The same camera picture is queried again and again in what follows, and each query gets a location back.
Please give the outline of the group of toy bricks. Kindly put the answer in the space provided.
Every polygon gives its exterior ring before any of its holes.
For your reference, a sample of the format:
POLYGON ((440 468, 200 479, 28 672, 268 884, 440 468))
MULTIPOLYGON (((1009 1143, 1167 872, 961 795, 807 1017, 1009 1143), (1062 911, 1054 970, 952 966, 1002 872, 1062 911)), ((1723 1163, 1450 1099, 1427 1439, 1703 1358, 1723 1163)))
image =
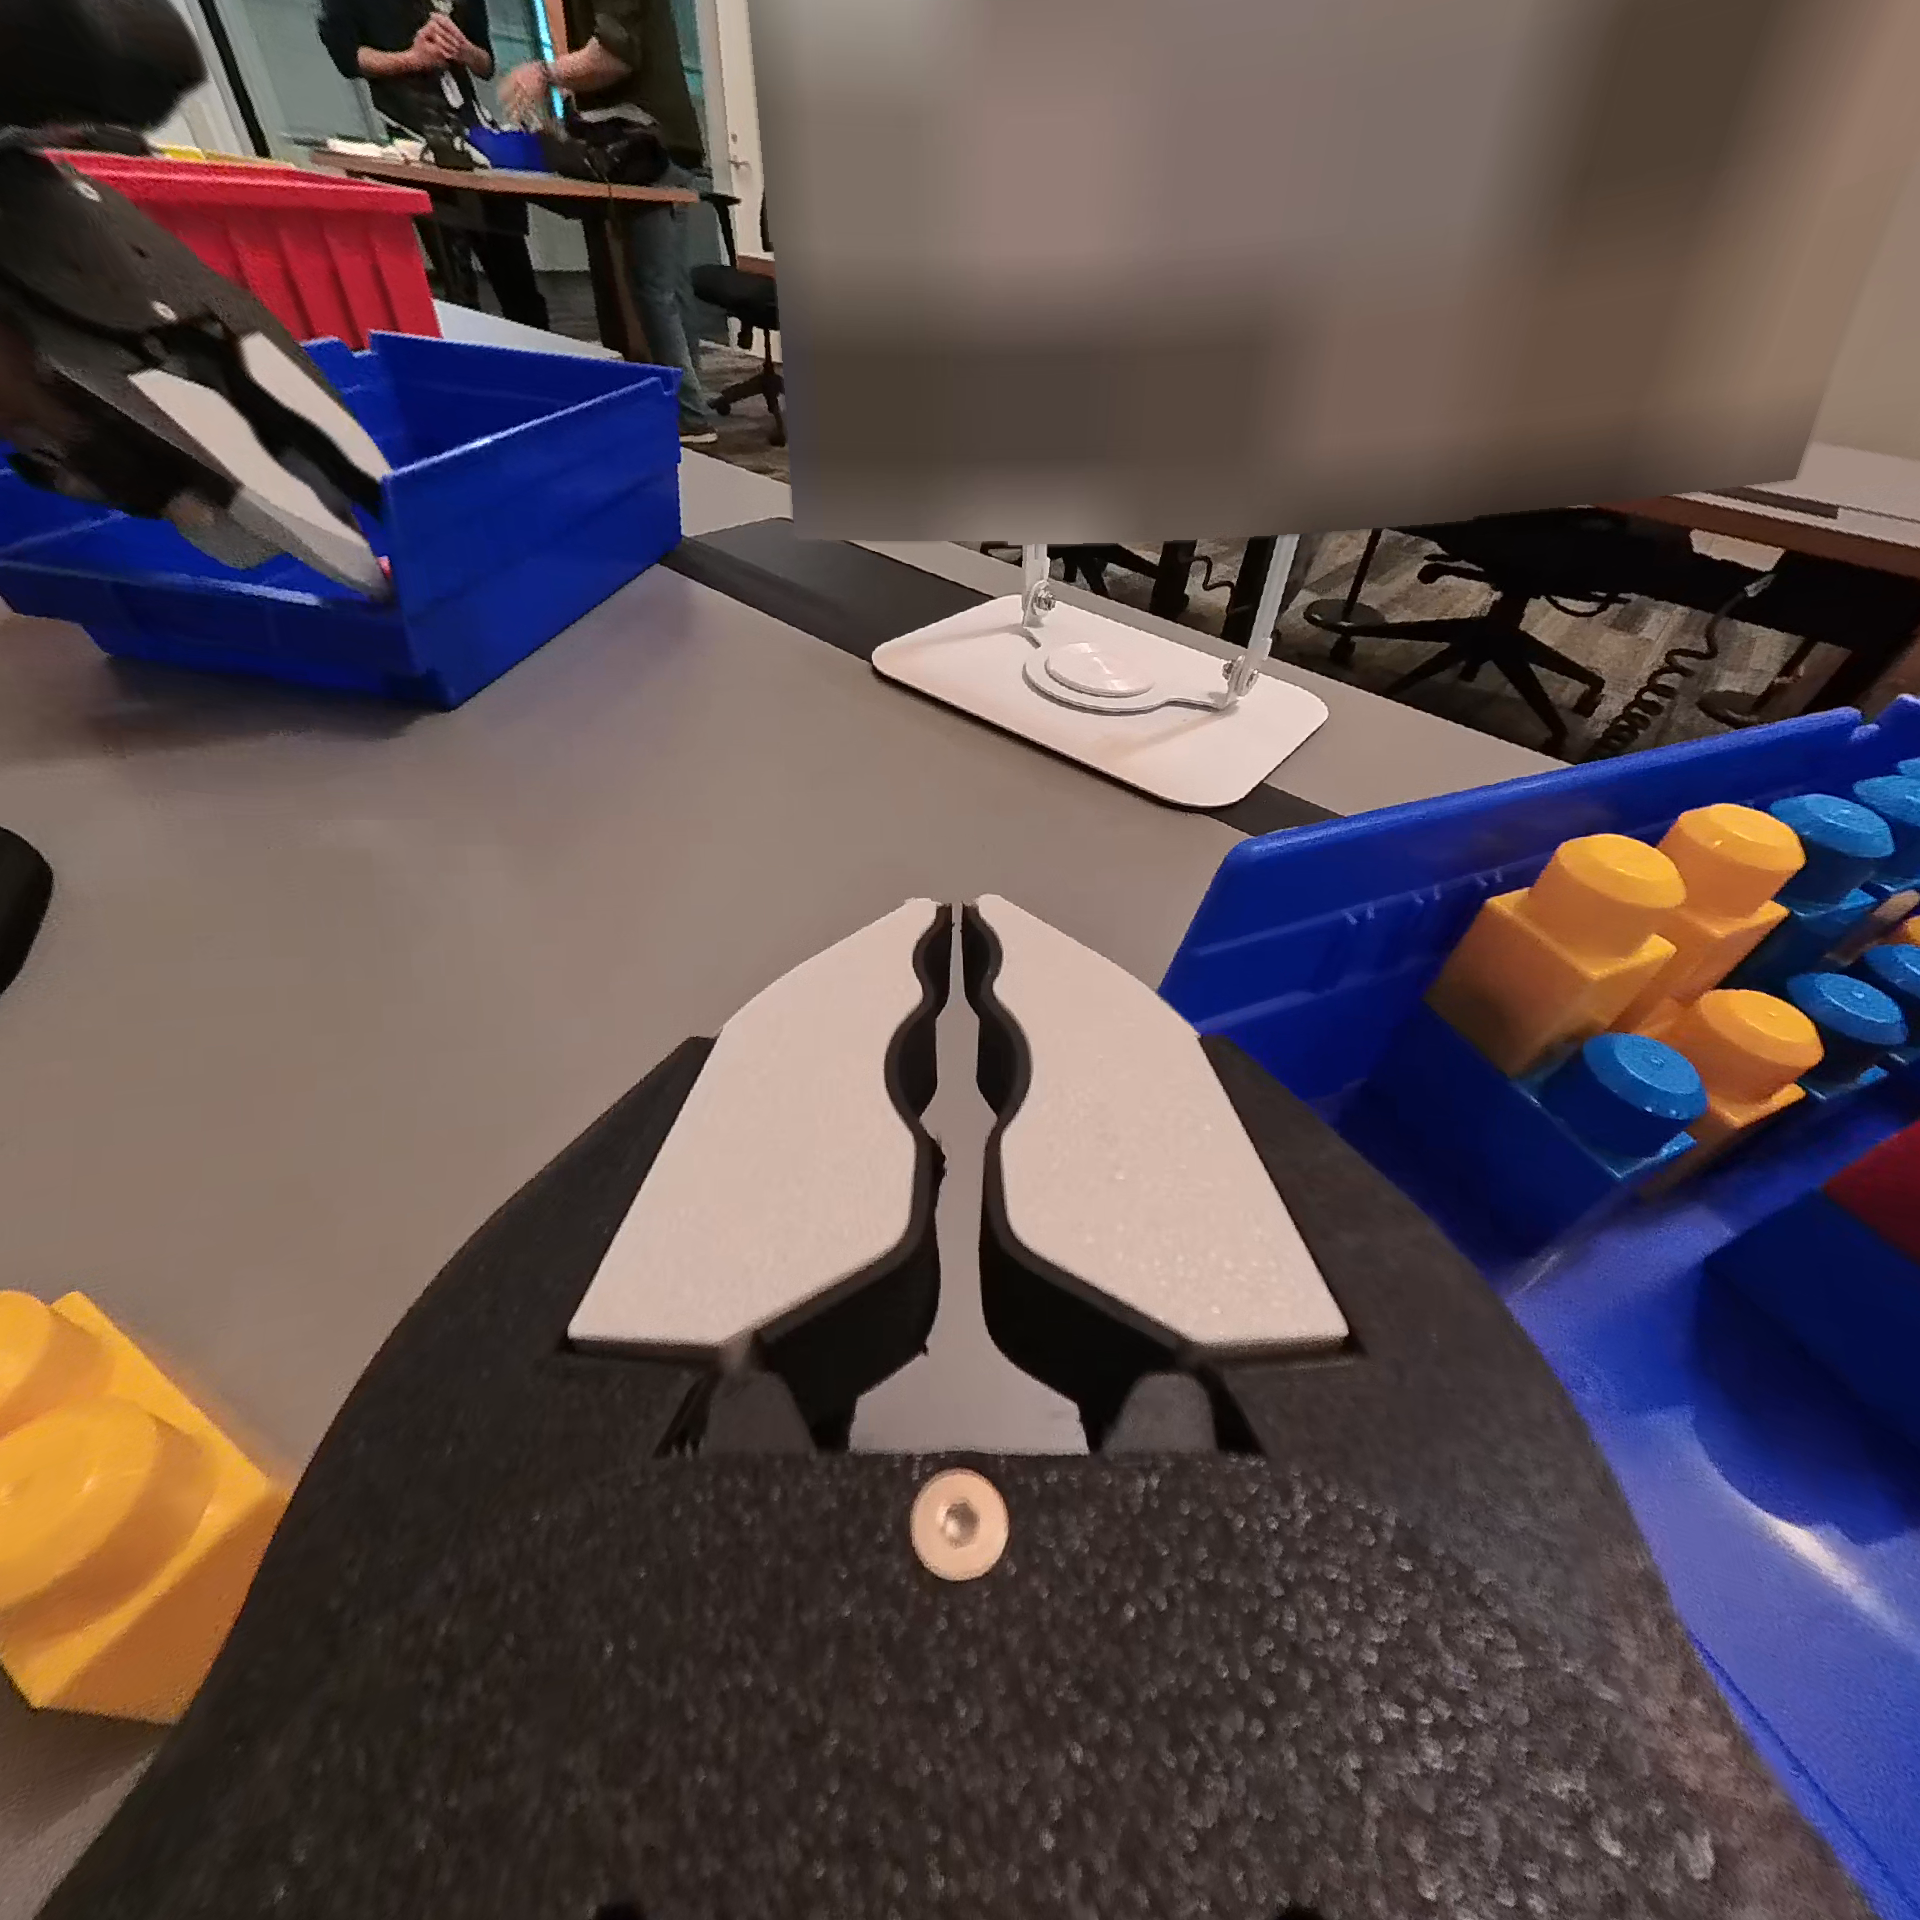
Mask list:
POLYGON ((1594 833, 1488 898, 1374 1094, 1442 1219, 1556 1255, 1865 1095, 1916 1098, 1916 759, 1594 833))

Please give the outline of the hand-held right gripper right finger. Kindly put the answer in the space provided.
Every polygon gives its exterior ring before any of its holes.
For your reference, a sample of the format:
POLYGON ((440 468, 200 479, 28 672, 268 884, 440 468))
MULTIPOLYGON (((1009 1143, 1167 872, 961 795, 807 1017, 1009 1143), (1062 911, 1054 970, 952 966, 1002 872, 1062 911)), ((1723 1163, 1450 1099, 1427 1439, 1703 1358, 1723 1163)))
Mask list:
POLYGON ((1195 1028, 1007 897, 962 919, 993 1110, 978 1292, 995 1346, 1106 1436, 1148 1377, 1220 1392, 1352 1324, 1195 1028))

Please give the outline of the blue plastic bin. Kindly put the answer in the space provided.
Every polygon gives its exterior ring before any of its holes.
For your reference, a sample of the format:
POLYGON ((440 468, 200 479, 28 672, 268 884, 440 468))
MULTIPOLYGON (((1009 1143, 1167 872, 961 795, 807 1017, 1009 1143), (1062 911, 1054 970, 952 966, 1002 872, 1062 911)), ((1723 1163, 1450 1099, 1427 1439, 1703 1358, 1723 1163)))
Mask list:
POLYGON ((1479 905, 1584 833, 1849 795, 1916 758, 1916 700, 1761 727, 1250 839, 1164 976, 1508 1302, 1608 1454, 1675 1610, 1762 1758, 1882 1915, 1918 1914, 1916 1067, 1815 1099, 1716 1168, 1559 1242, 1488 1071, 1403 1071, 1479 905))
POLYGON ((105 657, 450 711, 682 543, 675 371, 395 332, 308 350, 392 463, 368 526, 388 602, 7 471, 7 608, 105 657))

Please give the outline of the black bag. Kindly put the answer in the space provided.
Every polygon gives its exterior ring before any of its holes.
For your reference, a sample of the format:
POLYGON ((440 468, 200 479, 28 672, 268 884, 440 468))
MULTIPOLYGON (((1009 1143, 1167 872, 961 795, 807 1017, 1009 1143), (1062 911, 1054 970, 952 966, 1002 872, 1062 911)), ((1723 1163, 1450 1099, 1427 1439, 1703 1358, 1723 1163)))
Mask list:
POLYGON ((552 174, 583 184, 655 187, 673 167, 660 135, 628 112, 568 112, 536 139, 552 174))

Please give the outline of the white document stand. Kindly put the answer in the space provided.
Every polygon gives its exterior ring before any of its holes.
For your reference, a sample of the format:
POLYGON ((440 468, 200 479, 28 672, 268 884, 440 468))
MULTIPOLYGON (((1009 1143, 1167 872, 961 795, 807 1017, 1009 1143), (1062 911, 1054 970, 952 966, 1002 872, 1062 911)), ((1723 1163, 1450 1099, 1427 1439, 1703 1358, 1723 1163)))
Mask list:
POLYGON ((1249 800, 1329 723, 1267 674, 1272 640, 1214 657, 1065 602, 1043 545, 1019 564, 1017 593, 886 640, 874 672, 1175 810, 1249 800))

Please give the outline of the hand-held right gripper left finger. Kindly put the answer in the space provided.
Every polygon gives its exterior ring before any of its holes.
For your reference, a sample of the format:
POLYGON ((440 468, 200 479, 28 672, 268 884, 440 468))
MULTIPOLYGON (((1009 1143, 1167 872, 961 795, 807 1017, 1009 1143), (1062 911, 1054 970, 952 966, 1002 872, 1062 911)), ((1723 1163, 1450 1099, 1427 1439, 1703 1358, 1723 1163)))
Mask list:
POLYGON ((907 898, 750 1000, 698 1066, 568 1324, 583 1353, 785 1384, 809 1430, 928 1345, 945 1154, 924 1114, 953 913, 907 898))

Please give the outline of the black wrist rest pad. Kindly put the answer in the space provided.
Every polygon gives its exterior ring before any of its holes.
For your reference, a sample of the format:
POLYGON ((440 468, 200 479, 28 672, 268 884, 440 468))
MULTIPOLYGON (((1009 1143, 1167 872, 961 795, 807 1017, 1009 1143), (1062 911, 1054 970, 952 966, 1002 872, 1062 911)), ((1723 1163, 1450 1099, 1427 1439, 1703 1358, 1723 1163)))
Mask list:
POLYGON ((0 831, 2 926, 0 991, 7 993, 28 966, 56 894, 56 873, 43 854, 18 833, 0 831))

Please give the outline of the red plastic bin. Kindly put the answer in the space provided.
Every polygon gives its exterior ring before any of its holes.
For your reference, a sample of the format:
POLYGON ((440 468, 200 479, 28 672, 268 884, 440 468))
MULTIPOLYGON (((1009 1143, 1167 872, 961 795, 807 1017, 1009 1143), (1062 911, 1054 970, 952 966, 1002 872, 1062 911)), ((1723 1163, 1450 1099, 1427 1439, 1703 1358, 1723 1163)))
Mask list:
POLYGON ((416 232, 432 201, 419 187, 274 161, 56 158, 113 185, 300 342, 364 350, 377 332, 441 337, 416 232))

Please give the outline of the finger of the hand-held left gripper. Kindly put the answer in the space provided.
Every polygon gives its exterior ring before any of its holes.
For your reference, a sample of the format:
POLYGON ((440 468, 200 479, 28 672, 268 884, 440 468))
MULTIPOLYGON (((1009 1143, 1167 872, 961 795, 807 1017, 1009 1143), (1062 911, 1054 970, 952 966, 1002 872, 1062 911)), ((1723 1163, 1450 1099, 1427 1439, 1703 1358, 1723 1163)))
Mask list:
POLYGON ((240 394, 278 457, 300 457, 354 504, 382 504, 392 463, 298 343, 265 332, 239 338, 240 394))
POLYGON ((228 399, 155 369, 135 372, 134 392, 158 408, 207 467, 232 481, 223 508, 201 494, 200 508, 169 511, 185 538, 235 567, 289 555, 372 602, 393 594, 393 579, 345 494, 279 464, 228 399))

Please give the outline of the yellow two-stud block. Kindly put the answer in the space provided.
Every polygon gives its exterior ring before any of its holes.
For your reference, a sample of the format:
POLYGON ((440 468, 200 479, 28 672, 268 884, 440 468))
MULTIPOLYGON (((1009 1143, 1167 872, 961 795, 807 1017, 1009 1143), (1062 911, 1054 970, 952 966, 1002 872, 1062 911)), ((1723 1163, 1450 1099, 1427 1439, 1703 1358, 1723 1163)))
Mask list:
POLYGON ((2 1667, 43 1713, 174 1724, 292 1487, 81 1292, 2 1297, 2 1667))

